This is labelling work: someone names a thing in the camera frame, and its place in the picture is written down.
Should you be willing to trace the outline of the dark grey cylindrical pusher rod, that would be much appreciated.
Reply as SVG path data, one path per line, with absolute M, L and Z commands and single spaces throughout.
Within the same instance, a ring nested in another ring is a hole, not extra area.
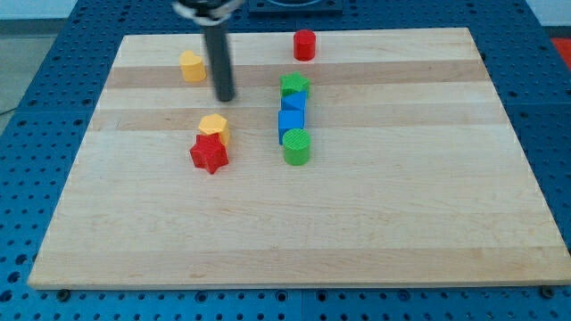
M 220 102 L 230 102 L 235 98 L 236 88 L 229 52 L 227 23 L 220 21 L 204 27 L 203 37 L 216 98 Z

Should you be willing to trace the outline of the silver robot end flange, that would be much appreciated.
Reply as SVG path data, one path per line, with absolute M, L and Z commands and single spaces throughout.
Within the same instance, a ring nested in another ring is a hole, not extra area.
M 183 18 L 222 21 L 244 4 L 244 0 L 176 0 L 172 7 Z

